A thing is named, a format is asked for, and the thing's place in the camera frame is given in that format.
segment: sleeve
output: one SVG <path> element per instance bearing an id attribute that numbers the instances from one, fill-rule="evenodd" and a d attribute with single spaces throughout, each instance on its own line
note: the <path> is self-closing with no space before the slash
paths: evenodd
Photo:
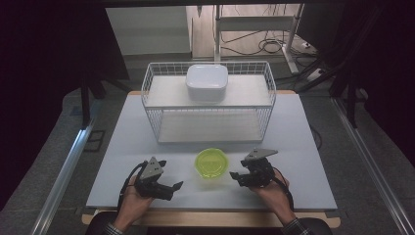
<path id="1" fill-rule="evenodd" d="M 121 231 L 115 228 L 111 223 L 108 223 L 107 226 L 104 228 L 104 232 L 102 235 L 123 235 Z"/>
<path id="2" fill-rule="evenodd" d="M 314 235 L 297 218 L 282 229 L 284 235 Z"/>

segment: white tabletop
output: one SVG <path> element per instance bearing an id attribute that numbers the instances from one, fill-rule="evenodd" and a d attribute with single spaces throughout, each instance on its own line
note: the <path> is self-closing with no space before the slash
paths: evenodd
<path id="1" fill-rule="evenodd" d="M 129 95 L 87 201 L 87 207 L 114 208 L 129 172 L 151 156 L 167 160 L 158 183 L 172 186 L 184 181 L 171 201 L 155 200 L 153 208 L 177 210 L 257 210 L 265 205 L 257 195 L 240 187 L 228 173 L 202 179 L 195 157 L 207 148 L 221 149 L 229 159 L 228 171 L 248 173 L 242 160 L 253 148 L 275 149 L 268 160 L 290 180 L 297 212 L 335 210 L 323 165 L 298 95 L 277 95 L 273 114 L 260 144 L 158 144 L 144 111 L 141 96 Z"/>

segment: gray floor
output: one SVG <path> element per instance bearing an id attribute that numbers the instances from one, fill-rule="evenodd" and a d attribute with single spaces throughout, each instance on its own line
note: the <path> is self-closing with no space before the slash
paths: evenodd
<path id="1" fill-rule="evenodd" d="M 290 75 L 287 65 L 280 57 L 266 58 L 266 60 L 271 63 L 276 78 Z M 127 61 L 132 80 L 125 81 L 126 84 L 134 89 L 140 89 L 140 77 L 143 77 L 147 61 L 146 58 L 130 58 Z M 286 83 L 279 88 L 291 88 L 292 85 Z M 86 230 L 87 226 L 82 224 L 81 215 L 91 212 L 84 206 L 126 97 L 126 94 L 119 89 L 107 83 L 105 86 L 108 95 L 103 100 L 94 127 L 94 131 L 105 131 L 102 147 L 96 152 L 91 152 L 96 150 L 96 142 L 90 142 L 85 147 L 90 151 L 82 153 L 48 234 L 83 234 Z M 323 144 L 319 153 L 342 217 L 342 225 L 333 229 L 333 232 L 334 234 L 399 234 L 390 212 L 336 113 L 328 96 L 329 86 L 330 80 L 301 94 L 301 100 L 309 123 L 322 136 Z M 64 110 L 48 141 L 14 196 L 0 212 L 2 221 L 0 234 L 29 234 L 81 125 L 79 102 L 78 90 L 71 92 L 65 98 Z M 362 104 L 356 107 L 356 121 L 358 130 L 370 147 L 380 169 L 407 210 L 410 219 L 414 221 L 414 167 L 365 112 Z M 130 234 L 133 233 L 145 234 L 145 229 L 133 228 Z"/>

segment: white container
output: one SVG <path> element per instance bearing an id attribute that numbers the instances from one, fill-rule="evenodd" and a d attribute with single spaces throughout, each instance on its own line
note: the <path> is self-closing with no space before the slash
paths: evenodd
<path id="1" fill-rule="evenodd" d="M 221 65 L 193 65 L 186 75 L 186 86 L 191 100 L 218 103 L 225 98 L 228 69 Z"/>

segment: black device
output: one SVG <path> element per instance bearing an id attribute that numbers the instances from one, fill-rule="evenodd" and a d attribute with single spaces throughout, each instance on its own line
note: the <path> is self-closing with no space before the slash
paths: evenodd
<path id="1" fill-rule="evenodd" d="M 141 197 L 145 198 L 157 198 L 170 201 L 175 191 L 179 190 L 183 184 L 183 181 L 174 184 L 172 187 L 159 184 L 157 180 L 161 177 L 167 161 L 157 161 L 155 157 L 152 157 L 149 162 L 144 161 L 137 165 L 128 177 L 125 179 L 124 185 L 119 192 L 118 210 L 121 207 L 123 195 L 128 186 L 134 186 Z M 129 180 L 134 172 L 139 168 L 137 177 L 133 185 L 129 185 Z"/>
<path id="2" fill-rule="evenodd" d="M 288 189 L 287 183 L 282 182 L 275 177 L 274 169 L 266 157 L 277 154 L 276 150 L 253 149 L 242 161 L 243 167 L 246 167 L 250 173 L 239 174 L 237 172 L 229 172 L 231 177 L 238 181 L 241 187 L 265 187 L 271 181 L 276 182 L 287 195 L 291 210 L 294 210 L 293 195 Z"/>

